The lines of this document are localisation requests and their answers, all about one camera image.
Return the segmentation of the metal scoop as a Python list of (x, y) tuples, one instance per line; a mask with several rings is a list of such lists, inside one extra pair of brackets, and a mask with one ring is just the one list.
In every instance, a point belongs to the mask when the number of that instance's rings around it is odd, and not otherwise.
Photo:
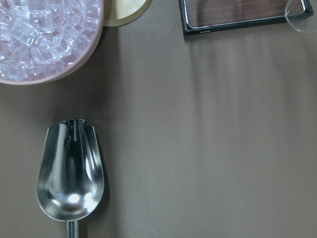
[(79, 220), (100, 203), (104, 171), (94, 126), (64, 120), (47, 130), (36, 196), (50, 218), (66, 222), (68, 238), (79, 237)]

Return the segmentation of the round wooden coaster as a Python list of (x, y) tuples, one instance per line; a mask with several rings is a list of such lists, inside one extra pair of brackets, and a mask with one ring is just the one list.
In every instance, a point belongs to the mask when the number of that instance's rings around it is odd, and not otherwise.
[(104, 26), (128, 24), (140, 17), (151, 3), (151, 0), (105, 0)]

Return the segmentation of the pink bowl with ice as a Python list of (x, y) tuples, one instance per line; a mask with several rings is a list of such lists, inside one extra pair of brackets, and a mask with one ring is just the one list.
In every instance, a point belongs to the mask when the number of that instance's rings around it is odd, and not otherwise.
[(78, 70), (101, 37), (102, 0), (3, 0), (0, 81), (31, 85)]

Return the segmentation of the clear glass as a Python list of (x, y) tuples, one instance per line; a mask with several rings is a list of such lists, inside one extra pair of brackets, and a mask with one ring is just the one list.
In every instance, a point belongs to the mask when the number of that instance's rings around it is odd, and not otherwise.
[(287, 23), (302, 33), (317, 32), (317, 1), (288, 0), (285, 6)]

